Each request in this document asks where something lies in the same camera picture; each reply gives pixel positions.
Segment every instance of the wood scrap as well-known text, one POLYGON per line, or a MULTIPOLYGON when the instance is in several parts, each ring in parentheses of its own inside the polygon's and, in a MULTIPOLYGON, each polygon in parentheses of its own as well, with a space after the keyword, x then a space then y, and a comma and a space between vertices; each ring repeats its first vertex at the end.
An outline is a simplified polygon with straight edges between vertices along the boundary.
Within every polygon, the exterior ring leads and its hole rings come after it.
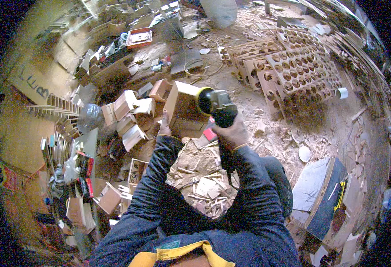
POLYGON ((355 114, 354 116, 351 117, 351 121, 354 122, 355 120, 357 120, 358 116, 363 114, 363 112, 365 112, 365 110, 366 110, 366 107, 362 108, 359 112, 357 112, 357 114, 355 114))

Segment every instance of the white tube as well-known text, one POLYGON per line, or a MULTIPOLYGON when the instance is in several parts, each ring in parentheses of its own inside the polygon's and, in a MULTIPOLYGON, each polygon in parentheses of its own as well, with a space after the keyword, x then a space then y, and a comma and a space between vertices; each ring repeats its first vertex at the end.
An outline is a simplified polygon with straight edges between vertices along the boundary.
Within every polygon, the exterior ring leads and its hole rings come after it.
POLYGON ((344 99, 348 97, 348 90, 345 87, 337 88, 335 90, 335 95, 338 99, 344 99))

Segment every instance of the stack of wood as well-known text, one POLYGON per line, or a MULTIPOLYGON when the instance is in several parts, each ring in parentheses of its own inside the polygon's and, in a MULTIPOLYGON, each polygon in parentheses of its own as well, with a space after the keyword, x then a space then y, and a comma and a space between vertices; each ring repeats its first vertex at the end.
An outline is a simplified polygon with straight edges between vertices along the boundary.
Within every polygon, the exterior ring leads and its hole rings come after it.
POLYGON ((333 97, 342 84, 321 40, 298 27, 277 28, 275 34, 228 49, 242 81, 262 89, 271 112, 284 118, 333 97))

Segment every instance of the wood chip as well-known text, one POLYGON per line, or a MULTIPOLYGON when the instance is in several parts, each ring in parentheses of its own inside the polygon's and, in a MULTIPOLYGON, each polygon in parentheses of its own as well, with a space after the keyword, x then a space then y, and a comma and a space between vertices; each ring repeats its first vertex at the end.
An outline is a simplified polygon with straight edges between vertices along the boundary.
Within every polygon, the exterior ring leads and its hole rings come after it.
POLYGON ((190 170, 186 170, 186 169, 184 169, 184 168, 177 168, 178 170, 181 170, 181 171, 183 171, 183 172, 185 172, 185 173, 187 173, 187 174, 195 174, 195 172, 193 172, 193 171, 190 171, 190 170))

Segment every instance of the white paper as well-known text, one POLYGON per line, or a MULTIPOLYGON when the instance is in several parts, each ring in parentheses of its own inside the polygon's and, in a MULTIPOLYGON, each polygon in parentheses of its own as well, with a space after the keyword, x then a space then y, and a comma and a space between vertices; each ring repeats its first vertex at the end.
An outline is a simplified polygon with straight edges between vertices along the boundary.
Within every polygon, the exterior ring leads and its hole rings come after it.
POLYGON ((327 163, 330 157, 306 166, 293 188, 293 209, 311 211, 326 178, 327 163))

